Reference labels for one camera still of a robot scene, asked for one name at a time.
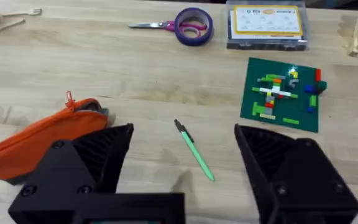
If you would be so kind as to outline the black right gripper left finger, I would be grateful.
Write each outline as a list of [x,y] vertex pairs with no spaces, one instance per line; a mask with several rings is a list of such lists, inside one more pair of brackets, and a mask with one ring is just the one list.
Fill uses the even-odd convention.
[[105,168],[121,166],[129,148],[131,123],[50,145],[8,209],[15,223],[74,223],[83,196],[103,184],[115,192],[119,172],[106,181]]

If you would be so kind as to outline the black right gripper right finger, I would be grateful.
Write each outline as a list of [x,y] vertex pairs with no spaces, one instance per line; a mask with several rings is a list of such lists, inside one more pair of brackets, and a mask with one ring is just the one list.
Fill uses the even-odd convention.
[[358,200],[319,144],[236,124],[262,224],[352,223]]

